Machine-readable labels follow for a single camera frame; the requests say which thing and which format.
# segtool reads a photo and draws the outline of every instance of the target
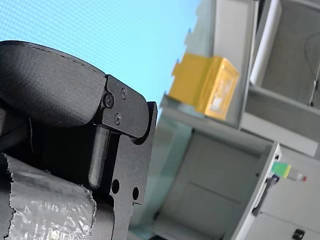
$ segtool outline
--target gray cabinet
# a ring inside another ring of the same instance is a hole
[[[281,179],[273,186],[261,211],[284,222],[320,232],[320,161],[282,148],[281,161],[307,176],[306,182]]]
[[[297,229],[305,231],[302,240],[320,239],[320,234],[317,232],[260,214],[253,222],[245,240],[292,240]]]

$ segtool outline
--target light blue backdrop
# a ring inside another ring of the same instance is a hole
[[[69,53],[161,101],[200,0],[0,0],[0,41]]]

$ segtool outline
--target gray tape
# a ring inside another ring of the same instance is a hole
[[[84,187],[6,156],[14,209],[5,240],[89,240],[96,202]]]

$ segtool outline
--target yellow box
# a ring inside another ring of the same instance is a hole
[[[172,75],[169,96],[194,106],[197,112],[226,119],[239,73],[223,57],[204,57],[185,53]]]

